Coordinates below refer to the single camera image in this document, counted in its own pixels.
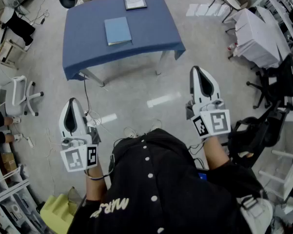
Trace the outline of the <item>blue tablecloth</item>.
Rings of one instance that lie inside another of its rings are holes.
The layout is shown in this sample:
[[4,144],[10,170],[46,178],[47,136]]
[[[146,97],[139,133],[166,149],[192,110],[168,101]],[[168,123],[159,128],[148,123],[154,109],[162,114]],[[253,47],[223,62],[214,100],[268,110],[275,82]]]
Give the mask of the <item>blue tablecloth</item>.
[[[185,46],[165,0],[145,0],[146,7],[126,10],[125,0],[93,0],[67,11],[62,66],[67,80],[83,80],[81,70],[143,53],[174,51]],[[132,40],[108,45],[104,21],[125,17]]]

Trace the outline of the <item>cardboard box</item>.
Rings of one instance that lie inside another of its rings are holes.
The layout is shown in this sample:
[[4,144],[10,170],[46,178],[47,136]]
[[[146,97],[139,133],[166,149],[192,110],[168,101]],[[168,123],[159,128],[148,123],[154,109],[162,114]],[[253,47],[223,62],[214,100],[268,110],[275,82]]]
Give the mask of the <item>cardboard box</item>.
[[2,153],[1,158],[2,158],[4,168],[8,173],[18,168],[15,162],[13,153]]

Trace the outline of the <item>white cloth covered table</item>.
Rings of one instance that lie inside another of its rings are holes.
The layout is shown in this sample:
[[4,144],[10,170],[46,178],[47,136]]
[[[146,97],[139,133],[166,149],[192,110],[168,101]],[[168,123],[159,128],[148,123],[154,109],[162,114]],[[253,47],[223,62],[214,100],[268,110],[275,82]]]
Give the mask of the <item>white cloth covered table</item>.
[[263,18],[248,9],[231,16],[237,38],[233,56],[243,56],[259,68],[277,68],[291,52],[290,48],[271,12],[262,7],[257,7],[257,11]]

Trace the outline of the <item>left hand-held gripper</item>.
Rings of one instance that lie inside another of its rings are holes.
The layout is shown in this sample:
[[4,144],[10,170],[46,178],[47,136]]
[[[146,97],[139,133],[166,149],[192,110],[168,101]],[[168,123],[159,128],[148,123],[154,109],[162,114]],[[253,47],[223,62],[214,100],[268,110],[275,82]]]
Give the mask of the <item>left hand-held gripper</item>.
[[67,172],[85,171],[98,165],[101,140],[96,128],[89,127],[87,133],[86,115],[76,98],[70,98],[63,107],[59,129],[63,136],[60,155]]

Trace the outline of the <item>person's right forearm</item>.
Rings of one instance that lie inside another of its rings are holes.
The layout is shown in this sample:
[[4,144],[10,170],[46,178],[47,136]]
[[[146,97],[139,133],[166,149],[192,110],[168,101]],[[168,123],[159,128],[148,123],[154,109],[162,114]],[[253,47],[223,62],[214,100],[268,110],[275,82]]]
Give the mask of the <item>person's right forearm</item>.
[[230,160],[216,136],[208,138],[204,142],[203,149],[210,170],[214,170]]

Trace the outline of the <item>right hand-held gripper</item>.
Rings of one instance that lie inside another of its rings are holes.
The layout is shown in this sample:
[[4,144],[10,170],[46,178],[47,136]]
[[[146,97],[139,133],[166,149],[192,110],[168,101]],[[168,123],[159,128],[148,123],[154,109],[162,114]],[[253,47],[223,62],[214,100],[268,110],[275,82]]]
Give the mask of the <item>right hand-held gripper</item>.
[[[219,85],[209,72],[199,66],[193,66],[190,71],[190,93],[192,101],[186,104],[186,118],[192,122],[200,138],[231,132],[230,112],[220,99]],[[213,102],[199,104],[203,99]]]

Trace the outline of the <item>white storage shelf rack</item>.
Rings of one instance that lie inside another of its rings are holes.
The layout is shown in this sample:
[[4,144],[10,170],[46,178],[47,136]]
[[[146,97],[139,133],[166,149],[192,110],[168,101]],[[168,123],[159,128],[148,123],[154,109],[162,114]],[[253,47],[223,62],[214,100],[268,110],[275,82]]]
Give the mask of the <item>white storage shelf rack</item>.
[[38,214],[21,167],[4,172],[0,167],[0,234],[45,234],[47,227]]

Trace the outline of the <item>white side stool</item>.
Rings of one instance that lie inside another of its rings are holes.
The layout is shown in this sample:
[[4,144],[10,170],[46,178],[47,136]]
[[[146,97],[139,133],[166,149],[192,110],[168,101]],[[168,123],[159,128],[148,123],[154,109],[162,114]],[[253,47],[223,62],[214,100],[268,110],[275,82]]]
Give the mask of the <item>white side stool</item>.
[[268,180],[266,191],[285,200],[293,189],[293,154],[272,150],[274,159],[259,170],[259,175]]

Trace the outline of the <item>black office chair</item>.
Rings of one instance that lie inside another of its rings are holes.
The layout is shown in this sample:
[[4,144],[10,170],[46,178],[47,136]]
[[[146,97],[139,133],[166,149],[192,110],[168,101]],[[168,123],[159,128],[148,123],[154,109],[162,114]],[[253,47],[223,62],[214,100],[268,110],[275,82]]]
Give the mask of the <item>black office chair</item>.
[[293,97],[293,55],[288,54],[277,68],[262,68],[255,72],[259,77],[260,85],[249,81],[247,86],[252,86],[261,92],[258,104],[253,108],[259,108],[265,99],[265,108],[282,101],[284,97]]
[[287,103],[279,109],[280,101],[274,103],[261,117],[247,117],[239,120],[228,134],[229,158],[235,164],[252,167],[267,147],[273,147],[280,139],[287,114],[293,105]]

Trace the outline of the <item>white office chair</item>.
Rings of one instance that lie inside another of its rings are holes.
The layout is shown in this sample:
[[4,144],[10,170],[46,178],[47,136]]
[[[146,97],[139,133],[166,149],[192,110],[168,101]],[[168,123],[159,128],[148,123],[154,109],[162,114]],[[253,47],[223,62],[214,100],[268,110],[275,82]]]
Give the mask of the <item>white office chair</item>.
[[37,117],[39,113],[34,111],[31,102],[44,96],[44,92],[33,94],[36,83],[27,81],[26,76],[6,79],[0,83],[0,107],[5,106],[8,116],[18,117],[31,114]]

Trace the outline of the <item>person's black buttoned jacket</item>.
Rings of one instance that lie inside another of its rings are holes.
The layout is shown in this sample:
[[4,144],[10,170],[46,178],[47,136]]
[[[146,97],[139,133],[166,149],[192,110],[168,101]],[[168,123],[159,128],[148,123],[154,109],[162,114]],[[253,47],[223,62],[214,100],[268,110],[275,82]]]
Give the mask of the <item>person's black buttoned jacket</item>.
[[198,175],[186,145],[162,129],[113,149],[111,186],[86,199],[67,234],[251,234],[237,198],[267,199],[252,170],[232,163]]

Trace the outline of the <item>white grey shoulder bag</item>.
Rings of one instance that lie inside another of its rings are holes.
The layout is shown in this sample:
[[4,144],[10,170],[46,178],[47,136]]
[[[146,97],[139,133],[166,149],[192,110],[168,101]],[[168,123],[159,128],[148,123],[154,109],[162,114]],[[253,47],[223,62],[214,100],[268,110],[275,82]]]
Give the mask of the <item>white grey shoulder bag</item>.
[[273,217],[273,207],[269,200],[252,195],[236,199],[240,211],[252,234],[265,234]]

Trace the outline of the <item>wooden rack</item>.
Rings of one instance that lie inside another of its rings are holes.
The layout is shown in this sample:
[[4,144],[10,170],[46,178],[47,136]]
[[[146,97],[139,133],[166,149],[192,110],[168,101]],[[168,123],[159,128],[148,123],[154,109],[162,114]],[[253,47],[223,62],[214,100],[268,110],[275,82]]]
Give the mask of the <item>wooden rack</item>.
[[10,40],[4,40],[0,44],[0,64],[18,70],[18,63],[27,52]]

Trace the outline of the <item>blue notebook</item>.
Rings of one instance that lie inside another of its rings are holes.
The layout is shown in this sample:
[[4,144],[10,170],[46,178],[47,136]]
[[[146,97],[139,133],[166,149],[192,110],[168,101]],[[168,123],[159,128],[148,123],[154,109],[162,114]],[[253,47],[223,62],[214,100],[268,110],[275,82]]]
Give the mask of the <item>blue notebook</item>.
[[106,19],[104,26],[109,46],[132,40],[126,17]]

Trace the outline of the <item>black picture frame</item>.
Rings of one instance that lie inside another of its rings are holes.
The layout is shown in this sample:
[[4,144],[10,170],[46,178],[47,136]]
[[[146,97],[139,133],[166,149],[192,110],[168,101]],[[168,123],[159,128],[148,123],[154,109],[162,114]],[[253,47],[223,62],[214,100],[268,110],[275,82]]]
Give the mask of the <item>black picture frame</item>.
[[126,10],[134,10],[140,8],[147,8],[145,0],[124,0]]

